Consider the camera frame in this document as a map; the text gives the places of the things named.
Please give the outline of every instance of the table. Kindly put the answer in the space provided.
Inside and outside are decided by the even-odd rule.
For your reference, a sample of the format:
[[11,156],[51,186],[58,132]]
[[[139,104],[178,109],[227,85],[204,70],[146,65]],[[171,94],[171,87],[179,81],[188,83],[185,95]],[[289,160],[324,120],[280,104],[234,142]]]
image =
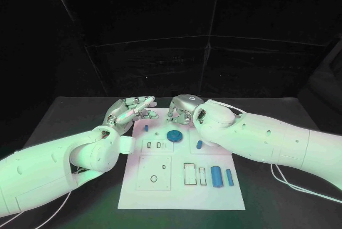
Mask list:
[[[94,129],[119,98],[58,97],[25,147]],[[156,98],[168,108],[172,97]],[[214,98],[244,111],[278,118],[305,128],[318,127],[296,98]],[[272,175],[270,165],[233,155],[246,211],[117,209],[127,155],[115,168],[78,188],[54,219],[42,228],[55,229],[322,229],[342,228],[342,205],[295,191]],[[342,199],[342,192],[315,175],[282,167],[291,183]],[[5,228],[34,229],[55,213],[65,196],[25,212]],[[0,224],[12,217],[0,218]]]

